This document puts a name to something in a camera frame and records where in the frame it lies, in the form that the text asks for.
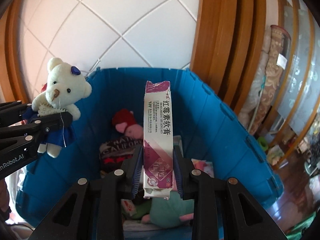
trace pink stuffed toy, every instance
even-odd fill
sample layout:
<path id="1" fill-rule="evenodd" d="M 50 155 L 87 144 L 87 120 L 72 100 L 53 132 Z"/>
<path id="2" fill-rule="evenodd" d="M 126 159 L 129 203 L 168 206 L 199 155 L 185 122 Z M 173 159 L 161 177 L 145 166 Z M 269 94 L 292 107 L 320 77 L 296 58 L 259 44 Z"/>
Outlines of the pink stuffed toy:
<path id="1" fill-rule="evenodd" d="M 133 139 L 143 139 L 143 127 L 137 124 L 133 111 L 121 109 L 112 118 L 112 125 L 120 133 Z"/>

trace blue plastic bin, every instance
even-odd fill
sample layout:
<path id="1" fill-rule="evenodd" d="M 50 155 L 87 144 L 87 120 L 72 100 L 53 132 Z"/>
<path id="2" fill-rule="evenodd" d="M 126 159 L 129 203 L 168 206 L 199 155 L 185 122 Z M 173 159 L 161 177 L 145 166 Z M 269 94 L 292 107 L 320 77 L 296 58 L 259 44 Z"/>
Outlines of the blue plastic bin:
<path id="1" fill-rule="evenodd" d="M 143 123 L 147 80 L 171 82 L 173 133 L 182 136 L 186 158 L 212 161 L 215 177 L 238 178 L 264 208 L 276 201 L 283 184 L 268 165 L 265 153 L 232 110 L 193 72 L 98 69 L 88 78 L 92 94 L 77 103 L 81 118 L 73 122 L 76 142 L 64 148 L 56 159 L 44 154 L 27 166 L 28 174 L 16 204 L 21 217 L 37 226 L 79 178 L 100 177 L 99 146 L 120 136 L 111 126 L 112 116 L 127 108 L 134 112 L 137 122 Z M 190 229 L 186 230 L 175 228 L 152 234 L 153 239 L 190 239 Z"/>

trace green stuffed toy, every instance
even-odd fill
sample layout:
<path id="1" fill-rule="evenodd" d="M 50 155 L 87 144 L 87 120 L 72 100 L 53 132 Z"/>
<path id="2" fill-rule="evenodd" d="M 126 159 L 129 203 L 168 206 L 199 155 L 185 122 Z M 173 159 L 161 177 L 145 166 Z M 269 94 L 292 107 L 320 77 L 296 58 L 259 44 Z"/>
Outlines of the green stuffed toy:
<path id="1" fill-rule="evenodd" d="M 182 200 L 177 191 L 171 191 L 169 200 L 152 199 L 150 222 L 161 228 L 178 227 L 184 223 L 180 217 L 192 214 L 193 207 L 193 200 Z"/>

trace medicine box label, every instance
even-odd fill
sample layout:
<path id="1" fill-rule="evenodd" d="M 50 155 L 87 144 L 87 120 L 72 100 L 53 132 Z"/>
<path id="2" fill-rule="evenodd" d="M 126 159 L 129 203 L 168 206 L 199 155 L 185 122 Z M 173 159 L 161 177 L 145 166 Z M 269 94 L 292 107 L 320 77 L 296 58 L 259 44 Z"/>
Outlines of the medicine box label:
<path id="1" fill-rule="evenodd" d="M 144 188 L 164 197 L 172 188 L 173 138 L 170 82 L 147 82 L 144 100 Z"/>

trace white thread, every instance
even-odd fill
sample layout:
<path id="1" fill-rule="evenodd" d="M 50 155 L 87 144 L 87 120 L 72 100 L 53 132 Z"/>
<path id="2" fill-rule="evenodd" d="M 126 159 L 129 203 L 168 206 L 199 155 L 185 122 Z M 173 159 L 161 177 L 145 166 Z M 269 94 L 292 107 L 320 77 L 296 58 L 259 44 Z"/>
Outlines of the white thread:
<path id="1" fill-rule="evenodd" d="M 59 108 L 61 109 L 61 102 L 60 102 L 60 98 L 59 98 Z M 62 127 L 62 136 L 63 136 L 63 143 L 64 143 L 64 146 L 66 146 L 66 141 L 64 140 L 64 121 L 63 121 L 63 118 L 62 118 L 62 114 L 60 112 L 60 117 L 61 117 L 61 120 L 62 120 L 62 124 L 63 124 L 63 127 Z"/>

